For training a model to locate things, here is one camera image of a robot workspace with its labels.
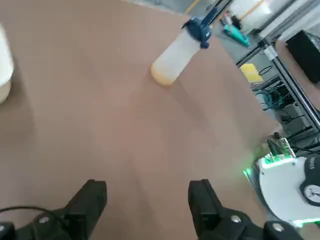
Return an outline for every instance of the metal frame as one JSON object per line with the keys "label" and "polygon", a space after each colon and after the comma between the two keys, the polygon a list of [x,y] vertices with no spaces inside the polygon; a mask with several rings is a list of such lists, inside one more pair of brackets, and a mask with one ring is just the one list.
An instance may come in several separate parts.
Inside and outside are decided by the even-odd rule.
{"label": "metal frame", "polygon": [[[274,49],[274,46],[268,42],[266,39],[261,40],[258,45],[250,50],[245,56],[243,56],[239,61],[237,61],[237,67],[241,67],[248,60],[257,55],[261,50],[265,50],[266,48],[271,47]],[[288,89],[289,93],[293,97],[293,99],[298,103],[301,107],[305,117],[310,122],[310,125],[316,132],[320,132],[320,117],[318,110],[311,103],[306,93],[302,90],[302,88],[297,83],[297,80],[291,75],[289,70],[286,68],[285,64],[281,61],[278,55],[271,59],[270,62],[272,65],[278,70],[281,81]]]}

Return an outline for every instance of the green led light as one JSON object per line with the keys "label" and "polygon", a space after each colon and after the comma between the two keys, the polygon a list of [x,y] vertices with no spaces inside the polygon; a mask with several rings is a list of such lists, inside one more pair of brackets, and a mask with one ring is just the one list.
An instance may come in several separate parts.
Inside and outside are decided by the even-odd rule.
{"label": "green led light", "polygon": [[304,224],[309,224],[309,223],[315,223],[315,222],[319,222],[320,218],[309,218],[309,219],[305,219],[305,220],[295,220],[293,221],[294,225],[296,225],[297,227],[302,228],[302,226]]}
{"label": "green led light", "polygon": [[249,176],[252,174],[252,169],[247,168],[246,170],[243,171],[243,173],[246,176],[246,179],[248,179],[248,181],[250,181]]}
{"label": "green led light", "polygon": [[264,159],[263,161],[261,161],[261,165],[262,165],[262,167],[264,169],[270,169],[270,168],[273,168],[273,167],[280,166],[282,164],[290,163],[292,160],[293,160],[292,157],[285,158],[285,159],[281,159],[281,158],[277,157],[274,162],[270,162],[270,160],[268,160],[268,159],[266,161]]}

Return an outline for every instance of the white cup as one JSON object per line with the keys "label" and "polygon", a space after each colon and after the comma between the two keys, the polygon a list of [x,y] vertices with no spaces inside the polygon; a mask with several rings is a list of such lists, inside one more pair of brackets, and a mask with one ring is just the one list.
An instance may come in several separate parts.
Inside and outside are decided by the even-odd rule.
{"label": "white cup", "polygon": [[3,103],[9,95],[13,72],[14,62],[9,43],[6,32],[0,24],[0,104]]}

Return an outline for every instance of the yellow bottle bottom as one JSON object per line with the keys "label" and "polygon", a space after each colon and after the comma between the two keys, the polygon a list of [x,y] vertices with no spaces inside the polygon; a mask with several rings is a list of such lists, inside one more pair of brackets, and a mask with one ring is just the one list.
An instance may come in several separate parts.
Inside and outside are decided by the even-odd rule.
{"label": "yellow bottle bottom", "polygon": [[162,86],[166,86],[166,87],[172,86],[172,84],[173,84],[174,81],[175,81],[175,80],[172,80],[172,79],[168,79],[168,78],[164,77],[163,75],[157,73],[157,72],[155,71],[155,68],[154,68],[154,65],[153,65],[153,64],[151,65],[151,69],[150,69],[150,70],[151,70],[151,75],[153,76],[154,80],[155,80],[158,84],[160,84],[160,85],[162,85]]}

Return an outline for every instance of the white cylinder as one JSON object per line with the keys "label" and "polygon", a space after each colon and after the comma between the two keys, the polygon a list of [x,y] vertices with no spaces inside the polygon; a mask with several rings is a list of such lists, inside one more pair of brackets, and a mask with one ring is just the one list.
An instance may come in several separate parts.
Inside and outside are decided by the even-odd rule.
{"label": "white cylinder", "polygon": [[154,61],[151,74],[163,86],[171,86],[199,51],[200,42],[183,29],[171,45]]}
{"label": "white cylinder", "polygon": [[14,62],[5,30],[0,24],[0,103],[3,103],[10,92]]}

